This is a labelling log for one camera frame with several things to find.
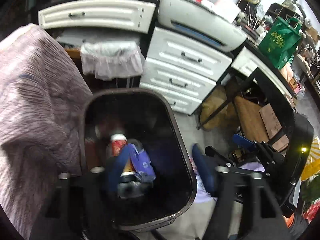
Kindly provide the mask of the red paper cup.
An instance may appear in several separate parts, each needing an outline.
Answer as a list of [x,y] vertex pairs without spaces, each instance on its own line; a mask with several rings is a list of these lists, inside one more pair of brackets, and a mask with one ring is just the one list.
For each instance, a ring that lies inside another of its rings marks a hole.
[[120,171],[122,177],[133,176],[136,173],[127,145],[128,141],[124,134],[111,135],[112,157],[116,158],[116,168]]

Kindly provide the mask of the green tote bag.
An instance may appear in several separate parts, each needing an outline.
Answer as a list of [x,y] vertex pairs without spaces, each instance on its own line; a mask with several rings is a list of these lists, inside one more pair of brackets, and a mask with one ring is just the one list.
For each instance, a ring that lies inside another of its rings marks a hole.
[[259,43],[259,50],[265,55],[274,68],[280,70],[296,51],[302,36],[300,20],[278,17],[263,40]]

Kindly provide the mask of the white right desk drawer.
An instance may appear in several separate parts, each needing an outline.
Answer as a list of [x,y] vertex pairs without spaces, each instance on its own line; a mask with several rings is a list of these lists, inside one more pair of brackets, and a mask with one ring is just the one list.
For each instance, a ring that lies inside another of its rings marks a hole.
[[290,97],[292,100],[297,99],[296,93],[280,71],[274,68],[270,64],[270,61],[268,61],[255,47],[244,45],[242,48],[237,48],[233,53],[236,55],[231,63],[233,69],[239,71],[244,76],[249,76],[254,70],[259,68],[283,95]]

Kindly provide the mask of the black trash bin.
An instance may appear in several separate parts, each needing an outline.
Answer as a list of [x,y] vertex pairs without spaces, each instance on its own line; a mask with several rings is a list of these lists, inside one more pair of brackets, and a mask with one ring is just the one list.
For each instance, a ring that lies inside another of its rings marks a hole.
[[81,167],[114,160],[101,176],[101,198],[115,228],[149,231],[191,207],[196,178],[173,111],[149,89],[95,93],[80,116]]

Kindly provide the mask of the purple tissue pack wrapper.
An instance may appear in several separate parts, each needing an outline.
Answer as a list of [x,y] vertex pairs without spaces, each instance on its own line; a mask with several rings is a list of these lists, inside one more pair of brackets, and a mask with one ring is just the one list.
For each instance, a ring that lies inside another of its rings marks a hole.
[[151,160],[142,143],[136,139],[129,139],[130,159],[135,168],[138,181],[141,183],[151,183],[156,179],[155,172],[151,166]]

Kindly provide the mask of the white printer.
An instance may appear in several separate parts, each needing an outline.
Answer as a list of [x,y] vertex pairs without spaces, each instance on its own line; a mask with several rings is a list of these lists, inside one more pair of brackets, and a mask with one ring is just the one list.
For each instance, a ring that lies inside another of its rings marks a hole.
[[242,45],[242,29],[194,0],[159,0],[159,23],[186,34],[220,51],[230,52]]

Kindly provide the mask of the brown paper bag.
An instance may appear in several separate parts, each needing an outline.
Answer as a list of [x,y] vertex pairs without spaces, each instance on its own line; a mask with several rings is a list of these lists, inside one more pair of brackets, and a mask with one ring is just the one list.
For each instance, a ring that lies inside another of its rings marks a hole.
[[240,96],[234,99],[242,134],[250,141],[268,142],[282,126],[270,104],[264,107]]

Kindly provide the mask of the white long desk drawer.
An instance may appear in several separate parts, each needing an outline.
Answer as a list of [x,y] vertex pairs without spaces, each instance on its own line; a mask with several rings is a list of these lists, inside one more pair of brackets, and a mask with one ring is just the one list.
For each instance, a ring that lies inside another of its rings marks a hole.
[[103,27],[148,33],[155,3],[137,0],[78,0],[38,12],[43,29]]

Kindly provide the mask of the white drawer cabinet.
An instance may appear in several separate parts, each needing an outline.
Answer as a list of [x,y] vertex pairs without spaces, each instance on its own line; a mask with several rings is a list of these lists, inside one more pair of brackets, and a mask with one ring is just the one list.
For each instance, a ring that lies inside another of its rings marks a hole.
[[231,62],[214,48],[155,27],[139,86],[163,95],[173,111],[191,115]]

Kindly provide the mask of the pink grey tablecloth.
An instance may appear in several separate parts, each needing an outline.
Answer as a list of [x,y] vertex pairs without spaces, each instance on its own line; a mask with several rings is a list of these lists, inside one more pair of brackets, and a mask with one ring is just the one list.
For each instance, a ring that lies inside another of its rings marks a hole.
[[24,239],[58,175],[81,174],[79,114],[91,96],[74,62],[38,25],[1,41],[1,206]]

